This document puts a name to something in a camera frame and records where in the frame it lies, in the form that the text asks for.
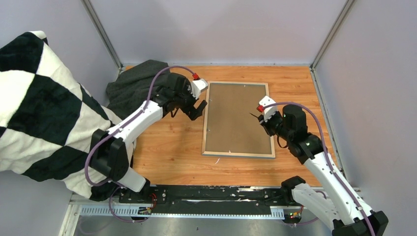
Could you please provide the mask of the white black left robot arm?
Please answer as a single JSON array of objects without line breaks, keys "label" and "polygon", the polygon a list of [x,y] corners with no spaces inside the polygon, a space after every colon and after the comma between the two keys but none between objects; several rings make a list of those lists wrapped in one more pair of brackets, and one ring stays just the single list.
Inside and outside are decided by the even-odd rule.
[{"label": "white black left robot arm", "polygon": [[147,179],[130,166],[132,156],[128,154],[128,145],[166,115],[174,117],[181,110],[191,120],[202,116],[207,102],[203,100],[198,107],[195,103],[209,84],[198,75],[193,77],[190,81],[183,75],[170,73],[167,83],[157,87],[151,83],[150,97],[137,110],[106,131],[97,129],[85,164],[86,179],[92,168],[105,177],[98,185],[114,182],[131,190],[137,202],[147,202],[151,191],[146,187]]}]

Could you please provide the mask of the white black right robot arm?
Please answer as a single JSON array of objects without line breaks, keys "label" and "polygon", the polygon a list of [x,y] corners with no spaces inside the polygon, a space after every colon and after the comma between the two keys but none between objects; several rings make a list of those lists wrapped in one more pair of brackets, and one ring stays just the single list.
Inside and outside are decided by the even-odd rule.
[{"label": "white black right robot arm", "polygon": [[333,236],[381,236],[388,225],[383,211],[374,211],[352,188],[334,163],[317,117],[295,102],[261,101],[259,124],[269,136],[286,141],[286,148],[322,185],[329,197],[313,190],[304,179],[281,183],[281,199],[287,205],[307,207]]}]

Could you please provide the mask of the wooden photo frame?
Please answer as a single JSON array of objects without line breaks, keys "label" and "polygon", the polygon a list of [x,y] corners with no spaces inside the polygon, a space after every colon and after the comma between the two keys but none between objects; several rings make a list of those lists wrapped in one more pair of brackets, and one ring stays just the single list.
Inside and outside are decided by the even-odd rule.
[{"label": "wooden photo frame", "polygon": [[202,155],[274,159],[274,138],[250,115],[260,115],[259,101],[268,94],[267,83],[209,82]]}]

